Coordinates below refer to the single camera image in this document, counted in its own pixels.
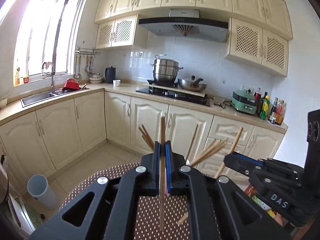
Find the silver rivet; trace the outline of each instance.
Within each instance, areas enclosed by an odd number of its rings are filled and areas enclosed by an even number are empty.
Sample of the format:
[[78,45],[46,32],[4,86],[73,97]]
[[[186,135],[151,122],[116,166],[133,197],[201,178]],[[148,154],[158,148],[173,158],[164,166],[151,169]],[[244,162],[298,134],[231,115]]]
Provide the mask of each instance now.
[[108,182],[108,178],[106,177],[100,177],[97,179],[97,182],[101,185],[106,184]]
[[136,167],[136,172],[138,173],[144,173],[147,170],[145,166],[138,166]]
[[180,167],[180,171],[189,172],[189,171],[191,171],[191,168],[190,168],[190,166],[183,165],[183,166]]
[[227,176],[220,176],[220,177],[218,178],[218,181],[219,181],[220,183],[226,184],[226,183],[229,182],[229,178],[228,178]]

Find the tiled backsplash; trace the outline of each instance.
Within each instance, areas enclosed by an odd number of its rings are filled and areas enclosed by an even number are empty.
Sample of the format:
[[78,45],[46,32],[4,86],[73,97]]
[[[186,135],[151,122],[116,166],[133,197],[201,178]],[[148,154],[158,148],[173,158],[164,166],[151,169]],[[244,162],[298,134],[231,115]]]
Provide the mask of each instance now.
[[95,71],[104,73],[106,67],[117,66],[116,77],[147,82],[153,79],[152,66],[155,54],[166,54],[165,58],[179,62],[179,78],[203,78],[208,84],[207,93],[231,97],[232,92],[241,85],[251,86],[269,94],[273,88],[274,77],[263,70],[234,63],[224,59],[225,43],[190,38],[158,37],[148,34],[145,50],[105,50],[103,67]]

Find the range hood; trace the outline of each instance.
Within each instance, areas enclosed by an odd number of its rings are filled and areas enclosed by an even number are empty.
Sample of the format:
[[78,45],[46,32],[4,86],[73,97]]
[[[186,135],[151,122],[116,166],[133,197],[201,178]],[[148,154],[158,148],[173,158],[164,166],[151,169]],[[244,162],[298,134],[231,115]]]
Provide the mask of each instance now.
[[199,11],[171,9],[169,17],[140,19],[139,25],[157,36],[189,37],[224,42],[228,23],[199,18]]

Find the cup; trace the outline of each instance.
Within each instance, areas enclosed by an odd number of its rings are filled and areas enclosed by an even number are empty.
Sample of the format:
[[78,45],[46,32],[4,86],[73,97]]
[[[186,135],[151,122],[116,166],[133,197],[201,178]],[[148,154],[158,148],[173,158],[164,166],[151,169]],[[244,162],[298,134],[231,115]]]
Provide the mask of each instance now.
[[120,79],[114,79],[114,80],[113,80],[113,86],[114,86],[114,87],[120,86],[120,82],[121,82]]

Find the floor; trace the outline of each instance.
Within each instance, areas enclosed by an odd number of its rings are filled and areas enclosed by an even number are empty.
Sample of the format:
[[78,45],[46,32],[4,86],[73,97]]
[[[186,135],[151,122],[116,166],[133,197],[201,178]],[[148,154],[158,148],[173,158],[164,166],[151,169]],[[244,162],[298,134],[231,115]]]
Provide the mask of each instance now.
[[50,187],[59,198],[58,208],[49,210],[28,193],[23,196],[23,199],[31,204],[37,212],[44,214],[47,220],[59,210],[59,207],[65,201],[65,198],[69,193],[78,186],[80,182],[87,179],[95,172],[125,163],[140,161],[141,156],[129,153],[114,144],[105,143],[85,159],[75,164],[49,183]]

